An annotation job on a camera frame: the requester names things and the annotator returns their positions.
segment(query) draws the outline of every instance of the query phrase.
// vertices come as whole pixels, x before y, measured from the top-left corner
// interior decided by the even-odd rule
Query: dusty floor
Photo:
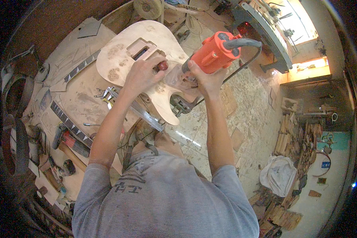
[[[201,46],[204,39],[214,34],[203,24],[201,28],[200,34],[191,33],[181,43],[187,55],[191,55],[193,50]],[[242,145],[238,151],[234,151],[234,155],[236,163],[240,159],[236,167],[240,167],[239,179],[248,198],[253,195],[253,191],[258,189],[260,173],[258,165],[262,168],[265,166],[276,145],[282,115],[279,84],[287,81],[287,78],[276,70],[264,74],[258,65],[262,57],[260,56],[248,69],[240,71],[227,82],[232,88],[238,108],[226,120],[230,135],[236,128],[243,133]],[[237,68],[238,64],[235,60],[229,67],[229,74]],[[277,100],[272,107],[268,103],[271,88],[277,95]],[[180,142],[185,157],[211,180],[206,148],[205,103],[195,107],[190,114],[181,115],[179,119],[180,125],[168,125],[166,131],[173,139]]]

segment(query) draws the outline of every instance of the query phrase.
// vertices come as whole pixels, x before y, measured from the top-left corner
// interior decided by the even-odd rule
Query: guitar body
[[[167,27],[156,21],[140,21],[124,29],[102,48],[96,66],[105,80],[123,86],[135,60],[148,60],[159,54],[168,60],[169,67],[165,75],[188,59]],[[183,94],[181,90],[165,84],[164,80],[144,93],[149,96],[162,119],[171,125],[180,123],[171,111],[171,95],[180,94],[189,102],[195,99],[195,96]]]

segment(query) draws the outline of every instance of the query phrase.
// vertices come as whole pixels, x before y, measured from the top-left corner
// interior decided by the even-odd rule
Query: person
[[[111,187],[123,121],[131,102],[164,77],[153,68],[164,57],[136,61],[91,146],[72,219],[78,237],[258,237],[257,217],[234,167],[220,88],[226,69],[205,74],[192,60],[207,111],[207,150],[212,181],[199,177],[181,149],[164,133],[155,136],[158,155],[143,143]]]

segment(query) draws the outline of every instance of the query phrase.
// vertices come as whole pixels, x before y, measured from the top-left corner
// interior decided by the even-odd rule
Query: left hand
[[[137,97],[140,93],[162,80],[165,76],[164,71],[153,74],[153,68],[162,61],[167,61],[167,59],[163,56],[157,56],[149,60],[135,61],[127,74],[123,90],[126,89],[128,93]]]

